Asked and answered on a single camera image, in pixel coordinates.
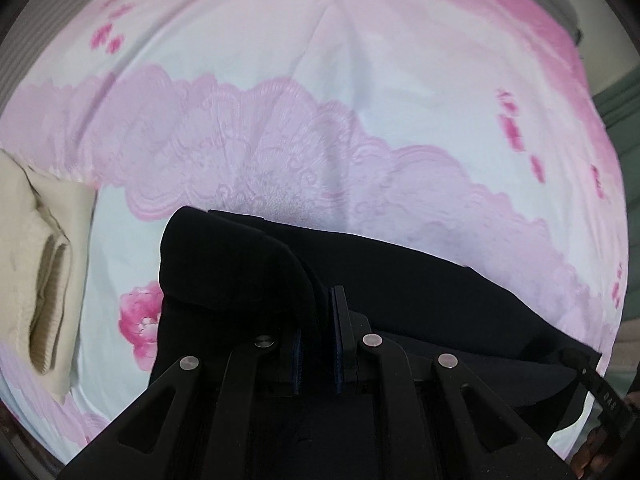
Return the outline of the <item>right hand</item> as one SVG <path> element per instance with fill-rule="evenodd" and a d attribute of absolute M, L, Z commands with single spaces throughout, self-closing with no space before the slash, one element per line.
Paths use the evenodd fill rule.
<path fill-rule="evenodd" d="M 631 452 L 633 443 L 632 430 L 622 436 L 618 431 L 607 430 L 599 425 L 590 431 L 570 459 L 570 469 L 578 479 L 635 479 L 637 471 Z"/>

